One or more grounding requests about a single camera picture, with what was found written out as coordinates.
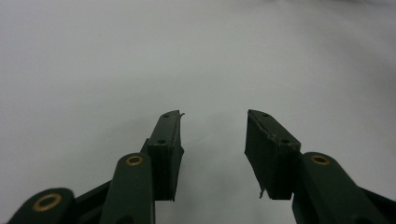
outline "circular hole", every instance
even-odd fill
[[[126,163],[128,165],[138,165],[142,162],[143,162],[143,158],[141,158],[139,156],[132,156],[132,157],[126,159]]]
[[[116,224],[134,224],[134,219],[132,217],[122,217],[117,220]]]
[[[33,204],[33,210],[37,212],[45,212],[55,207],[62,199],[62,196],[57,193],[44,195]]]
[[[372,221],[370,221],[369,219],[365,218],[365,217],[358,217],[355,219],[355,223],[356,224],[373,224]]]
[[[320,156],[320,155],[315,155],[311,157],[311,160],[314,163],[320,164],[320,165],[328,165],[330,164],[330,160],[324,156]]]

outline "brass ring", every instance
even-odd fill
[[[126,163],[128,165],[138,165],[142,162],[143,162],[143,158],[140,156],[132,156],[132,157],[126,159]]]
[[[320,156],[320,155],[312,156],[311,161],[313,161],[314,163],[319,164],[319,165],[329,165],[330,164],[329,158]]]
[[[48,204],[42,205],[41,203],[47,199],[53,199],[53,201]],[[44,195],[43,197],[35,201],[35,204],[33,204],[33,210],[37,212],[45,212],[55,207],[61,200],[62,200],[62,196],[58,193],[51,193]]]

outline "black metal bracket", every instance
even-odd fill
[[[359,188],[330,156],[300,152],[272,116],[247,112],[247,155],[262,193],[289,200],[297,223],[396,223],[396,202]]]
[[[183,114],[161,115],[140,153],[122,157],[113,179],[75,199],[70,189],[47,189],[27,200],[8,224],[155,223],[155,201],[175,200],[184,149]]]

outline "dark object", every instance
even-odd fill
[[[47,189],[30,198],[8,224],[155,223],[155,202],[174,200],[184,153],[179,112],[161,115],[140,153],[122,157],[113,179],[74,198],[69,189]]]
[[[297,223],[396,223],[396,202],[360,189],[333,158],[309,152],[268,114],[249,110],[245,153],[262,191],[289,199]]]

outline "gray surface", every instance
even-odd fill
[[[111,178],[179,109],[177,201],[157,223],[294,223],[259,200],[249,108],[396,198],[396,2],[0,2],[0,221],[35,193]]]

